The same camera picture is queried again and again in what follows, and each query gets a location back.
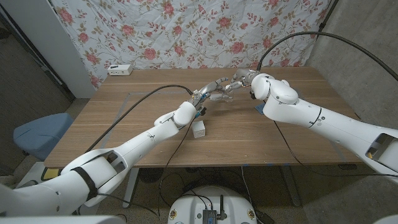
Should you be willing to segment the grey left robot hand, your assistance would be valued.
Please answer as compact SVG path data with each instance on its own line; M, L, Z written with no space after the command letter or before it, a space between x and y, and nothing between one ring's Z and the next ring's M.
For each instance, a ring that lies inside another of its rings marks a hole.
M221 85L222 82L227 81L226 77L220 78L216 81L210 82L209 84L202 87L200 90L195 90L192 94L192 99L188 102L191 103L197 110L195 117L203 116L206 113L206 108L203 103L206 99L211 101L225 100L229 101L233 99L232 94L225 94L226 87Z

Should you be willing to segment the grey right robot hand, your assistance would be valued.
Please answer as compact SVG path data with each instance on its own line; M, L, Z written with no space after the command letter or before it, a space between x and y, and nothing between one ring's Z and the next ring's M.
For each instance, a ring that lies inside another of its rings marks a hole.
M235 89L249 86L252 80L259 75L260 72L251 69L239 68L232 76L230 84L226 86L225 94L229 94Z

